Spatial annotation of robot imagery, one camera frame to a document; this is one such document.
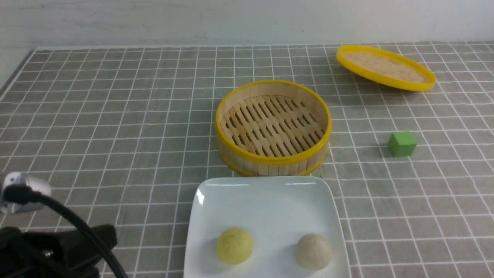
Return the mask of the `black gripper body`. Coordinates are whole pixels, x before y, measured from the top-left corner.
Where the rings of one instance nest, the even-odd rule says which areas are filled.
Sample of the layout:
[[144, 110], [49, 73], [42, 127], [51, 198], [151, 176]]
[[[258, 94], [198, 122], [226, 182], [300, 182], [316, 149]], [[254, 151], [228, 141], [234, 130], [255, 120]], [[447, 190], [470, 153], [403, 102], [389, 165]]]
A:
[[2, 278], [98, 278], [101, 253], [80, 231], [21, 232], [1, 228]]

